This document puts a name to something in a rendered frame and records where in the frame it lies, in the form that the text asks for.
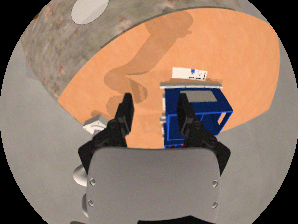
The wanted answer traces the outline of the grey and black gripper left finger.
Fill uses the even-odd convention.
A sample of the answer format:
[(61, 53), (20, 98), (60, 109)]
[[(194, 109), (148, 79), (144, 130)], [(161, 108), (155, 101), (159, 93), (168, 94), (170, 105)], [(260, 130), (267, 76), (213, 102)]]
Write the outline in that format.
[(127, 147), (125, 137), (131, 133), (133, 116), (132, 94), (125, 93), (122, 103), (118, 105), (114, 119), (108, 121), (105, 129), (78, 149), (79, 157), (87, 175), (92, 156), (97, 149), (110, 146)]

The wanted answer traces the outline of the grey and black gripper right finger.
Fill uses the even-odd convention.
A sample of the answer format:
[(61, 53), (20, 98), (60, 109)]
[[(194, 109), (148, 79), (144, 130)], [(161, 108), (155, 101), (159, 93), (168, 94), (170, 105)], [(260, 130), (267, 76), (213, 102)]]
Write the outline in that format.
[(196, 119), (193, 106), (189, 103), (186, 93), (179, 94), (176, 112), (179, 131), (181, 136), (184, 135), (185, 137), (183, 148), (211, 149), (217, 157), (221, 176), (229, 160), (230, 149), (220, 141), (218, 142), (217, 138), (204, 128), (203, 123)]

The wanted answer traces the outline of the blue plastic crate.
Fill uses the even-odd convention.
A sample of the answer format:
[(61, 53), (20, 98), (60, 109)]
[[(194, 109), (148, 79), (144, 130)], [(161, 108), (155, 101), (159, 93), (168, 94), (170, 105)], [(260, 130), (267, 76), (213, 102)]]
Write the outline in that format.
[[(181, 93), (186, 93), (197, 120), (204, 124), (204, 128), (214, 136), (218, 135), (233, 113), (232, 107), (220, 88), (165, 88), (168, 113), (167, 141), (185, 139), (179, 132), (176, 112), (178, 97)], [(219, 125), (218, 120), (222, 113), (226, 114)]]
[(183, 148), (181, 144), (184, 144), (184, 140), (169, 140), (167, 141), (167, 133), (166, 133), (166, 122), (163, 123), (163, 130), (164, 130), (164, 149), (170, 148), (171, 145), (176, 145), (175, 148)]

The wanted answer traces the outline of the white paper strip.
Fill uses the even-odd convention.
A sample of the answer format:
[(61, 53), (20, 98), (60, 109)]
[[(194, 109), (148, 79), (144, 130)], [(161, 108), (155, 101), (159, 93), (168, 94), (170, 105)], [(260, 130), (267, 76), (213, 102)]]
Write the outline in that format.
[(173, 67), (172, 78), (192, 79), (205, 81), (208, 71)]

